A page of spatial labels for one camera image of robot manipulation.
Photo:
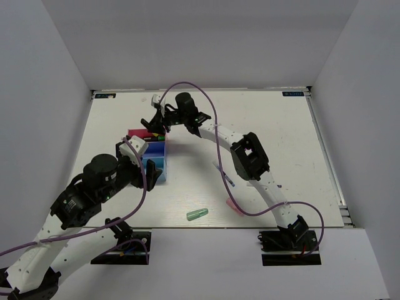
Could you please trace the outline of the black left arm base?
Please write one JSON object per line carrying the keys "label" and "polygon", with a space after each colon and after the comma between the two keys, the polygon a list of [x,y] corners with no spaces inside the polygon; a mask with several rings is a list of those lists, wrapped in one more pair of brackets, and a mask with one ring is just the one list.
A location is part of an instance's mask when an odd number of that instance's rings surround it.
{"label": "black left arm base", "polygon": [[106,254],[95,257],[91,265],[115,265],[115,266],[145,266],[148,265],[151,251],[152,231],[134,231],[131,241]]}

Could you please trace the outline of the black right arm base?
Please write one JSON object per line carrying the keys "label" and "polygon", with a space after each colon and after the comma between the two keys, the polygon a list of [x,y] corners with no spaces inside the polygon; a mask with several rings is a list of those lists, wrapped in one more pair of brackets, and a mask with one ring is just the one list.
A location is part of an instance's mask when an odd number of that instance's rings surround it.
{"label": "black right arm base", "polygon": [[263,266],[320,266],[322,264],[314,230],[309,230],[298,243],[294,244],[281,231],[259,231]]}

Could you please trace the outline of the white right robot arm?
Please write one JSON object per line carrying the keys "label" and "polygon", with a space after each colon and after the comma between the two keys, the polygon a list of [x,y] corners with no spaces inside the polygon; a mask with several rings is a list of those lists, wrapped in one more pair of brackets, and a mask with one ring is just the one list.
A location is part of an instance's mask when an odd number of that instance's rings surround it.
{"label": "white right robot arm", "polygon": [[277,187],[268,156],[256,134],[241,134],[220,125],[216,108],[212,107],[213,117],[201,112],[188,92],[175,96],[176,107],[166,104],[164,98],[152,96],[151,106],[156,113],[150,121],[142,119],[141,124],[160,135],[168,133],[172,126],[185,126],[191,134],[216,143],[219,166],[222,166],[220,148],[229,151],[236,174],[256,189],[272,211],[283,244],[289,249],[302,245],[309,227]]}

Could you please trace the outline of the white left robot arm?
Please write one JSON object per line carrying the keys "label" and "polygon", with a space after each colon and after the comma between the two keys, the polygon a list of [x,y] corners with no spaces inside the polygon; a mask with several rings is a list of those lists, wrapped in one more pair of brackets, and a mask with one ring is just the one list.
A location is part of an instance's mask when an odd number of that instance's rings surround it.
{"label": "white left robot arm", "polygon": [[59,285],[94,258],[114,250],[145,246],[124,218],[83,231],[101,206],[129,185],[151,191],[161,169],[142,156],[148,144],[133,136],[116,144],[115,155],[98,154],[84,166],[51,206],[35,240],[20,246],[24,253],[1,269],[1,287],[8,299],[51,299]]}

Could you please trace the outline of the green cap black highlighter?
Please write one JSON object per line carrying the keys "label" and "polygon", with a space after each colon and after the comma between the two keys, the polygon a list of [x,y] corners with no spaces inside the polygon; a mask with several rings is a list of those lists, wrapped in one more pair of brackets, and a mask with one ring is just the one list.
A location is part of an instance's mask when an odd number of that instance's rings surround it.
{"label": "green cap black highlighter", "polygon": [[154,136],[154,138],[156,138],[158,141],[164,141],[166,137],[163,135],[157,135],[157,136]]}

